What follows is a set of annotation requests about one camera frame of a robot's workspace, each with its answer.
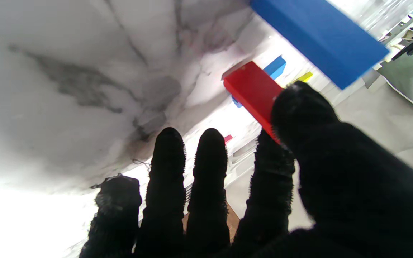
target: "white marble countertop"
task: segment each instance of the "white marble countertop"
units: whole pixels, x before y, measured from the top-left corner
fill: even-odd
[[[221,75],[278,55],[281,85],[311,71],[314,88],[345,98],[242,0],[0,0],[0,257],[76,255],[89,187],[124,171],[144,196],[133,160],[150,159],[163,127],[184,137],[185,185],[205,129],[231,134],[229,153],[254,139]]]

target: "blue block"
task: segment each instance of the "blue block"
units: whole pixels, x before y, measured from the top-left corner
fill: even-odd
[[[286,67],[285,59],[282,59],[282,57],[277,57],[268,66],[264,68],[264,72],[266,72],[270,76],[270,78],[275,80],[280,75],[282,75],[283,70],[285,70],[285,67]]]
[[[232,96],[232,102],[237,106],[237,108],[241,108],[241,107],[243,106],[240,102],[238,102],[238,101],[234,98],[234,96]]]
[[[341,89],[388,54],[325,0],[252,0],[251,7]]]

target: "glove finger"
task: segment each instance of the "glove finger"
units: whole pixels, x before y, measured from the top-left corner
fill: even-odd
[[[182,218],[185,147],[174,128],[165,128],[157,137],[149,172],[146,208],[135,253],[172,256],[183,248]]]
[[[188,206],[186,247],[192,253],[216,253],[230,244],[224,190],[226,170],[224,137],[216,129],[207,129],[195,155],[195,179]]]

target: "red block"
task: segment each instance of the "red block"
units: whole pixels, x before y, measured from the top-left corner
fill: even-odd
[[[254,62],[249,62],[226,76],[224,86],[262,128],[280,143],[272,130],[270,114],[282,88]]]

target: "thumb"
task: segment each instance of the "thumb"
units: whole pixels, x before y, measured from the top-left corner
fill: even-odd
[[[338,122],[331,104],[307,83],[300,81],[280,93],[271,114],[275,134],[292,151],[317,127]]]

